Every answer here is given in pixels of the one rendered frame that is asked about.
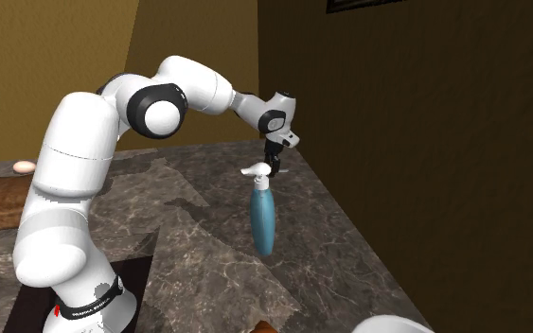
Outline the blue pump bottle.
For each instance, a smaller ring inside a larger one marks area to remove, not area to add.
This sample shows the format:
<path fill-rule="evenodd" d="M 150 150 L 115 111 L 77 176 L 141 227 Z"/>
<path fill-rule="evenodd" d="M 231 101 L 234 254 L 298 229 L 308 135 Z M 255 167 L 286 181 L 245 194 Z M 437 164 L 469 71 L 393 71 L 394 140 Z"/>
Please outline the blue pump bottle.
<path fill-rule="evenodd" d="M 255 247 L 261 255 L 270 255 L 275 243 L 275 203 L 268 177 L 271 171 L 271 167 L 263 162 L 240 171 L 242 175 L 254 177 L 250 223 Z"/>

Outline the white bowl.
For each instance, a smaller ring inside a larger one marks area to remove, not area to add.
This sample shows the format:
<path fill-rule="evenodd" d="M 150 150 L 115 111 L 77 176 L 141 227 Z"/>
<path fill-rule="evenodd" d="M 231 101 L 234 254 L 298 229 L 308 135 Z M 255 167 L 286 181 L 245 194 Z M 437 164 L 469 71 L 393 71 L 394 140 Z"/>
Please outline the white bowl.
<path fill-rule="evenodd" d="M 351 333 L 435 333 L 426 326 L 396 315 L 376 315 L 363 320 Z"/>

